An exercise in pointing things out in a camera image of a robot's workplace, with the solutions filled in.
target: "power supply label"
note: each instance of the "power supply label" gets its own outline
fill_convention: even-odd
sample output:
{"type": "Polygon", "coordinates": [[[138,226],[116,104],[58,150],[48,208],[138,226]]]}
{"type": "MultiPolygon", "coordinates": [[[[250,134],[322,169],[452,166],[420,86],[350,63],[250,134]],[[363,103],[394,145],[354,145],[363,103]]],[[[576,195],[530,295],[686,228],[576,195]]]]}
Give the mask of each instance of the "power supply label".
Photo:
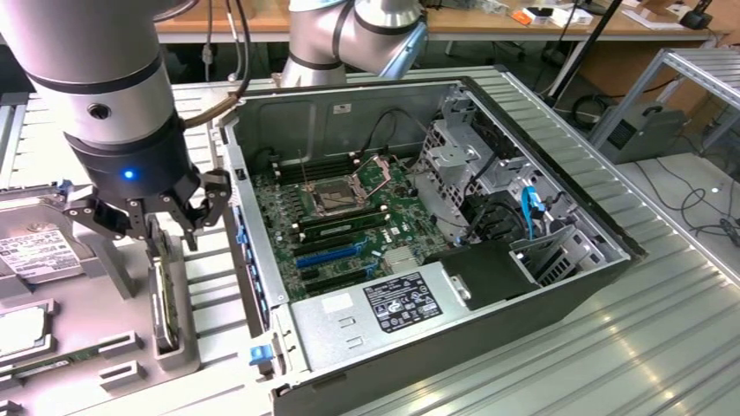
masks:
{"type": "Polygon", "coordinates": [[[419,272],[374,284],[364,292],[384,332],[396,332],[442,315],[440,305],[419,272]]]}

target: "motherboard chip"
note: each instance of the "motherboard chip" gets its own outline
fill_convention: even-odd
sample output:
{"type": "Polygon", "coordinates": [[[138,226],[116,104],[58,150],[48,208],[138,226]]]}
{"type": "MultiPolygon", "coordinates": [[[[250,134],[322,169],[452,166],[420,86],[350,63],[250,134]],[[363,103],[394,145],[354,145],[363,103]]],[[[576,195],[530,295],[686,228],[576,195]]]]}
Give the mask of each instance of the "motherboard chip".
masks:
{"type": "Polygon", "coordinates": [[[407,245],[388,250],[386,256],[383,256],[383,261],[391,270],[394,270],[394,273],[400,273],[419,266],[419,259],[407,245]]]}

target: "white box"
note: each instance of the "white box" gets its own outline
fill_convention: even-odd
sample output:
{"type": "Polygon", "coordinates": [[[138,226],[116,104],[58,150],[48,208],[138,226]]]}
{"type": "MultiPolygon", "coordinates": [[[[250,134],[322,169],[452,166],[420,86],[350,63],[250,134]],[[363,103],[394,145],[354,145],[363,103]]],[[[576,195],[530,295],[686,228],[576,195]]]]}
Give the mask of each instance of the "white box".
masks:
{"type": "MultiPolygon", "coordinates": [[[[571,9],[554,9],[554,15],[551,16],[551,22],[558,26],[564,27],[571,17],[571,9]]],[[[574,13],[574,18],[571,19],[571,25],[576,24],[591,24],[594,21],[594,16],[586,10],[576,9],[574,13]]]]}

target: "hard drive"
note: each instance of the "hard drive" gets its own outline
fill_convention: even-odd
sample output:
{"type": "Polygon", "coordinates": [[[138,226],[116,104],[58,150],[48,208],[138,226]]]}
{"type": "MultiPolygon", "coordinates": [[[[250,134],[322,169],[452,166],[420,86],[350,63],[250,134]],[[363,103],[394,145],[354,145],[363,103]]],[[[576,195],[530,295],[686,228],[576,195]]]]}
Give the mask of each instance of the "hard drive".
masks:
{"type": "Polygon", "coordinates": [[[0,191],[0,276],[38,284],[83,273],[80,261],[95,255],[72,235],[64,205],[56,185],[0,191]]]}

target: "blue pcie slot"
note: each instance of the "blue pcie slot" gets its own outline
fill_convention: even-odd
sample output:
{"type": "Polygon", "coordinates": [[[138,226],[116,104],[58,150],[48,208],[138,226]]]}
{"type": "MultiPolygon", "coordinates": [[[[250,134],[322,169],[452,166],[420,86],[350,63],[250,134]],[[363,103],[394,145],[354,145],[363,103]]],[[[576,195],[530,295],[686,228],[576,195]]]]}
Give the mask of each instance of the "blue pcie slot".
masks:
{"type": "Polygon", "coordinates": [[[306,267],[315,266],[318,264],[334,262],[335,260],[339,260],[340,258],[358,256],[360,254],[362,249],[364,248],[367,242],[368,242],[368,239],[366,238],[366,240],[362,243],[358,243],[352,247],[347,247],[344,249],[339,249],[339,250],[332,250],[332,251],[328,251],[326,253],[315,254],[314,256],[308,256],[308,257],[304,257],[304,258],[298,258],[296,259],[296,267],[299,269],[303,269],[306,267]]]}

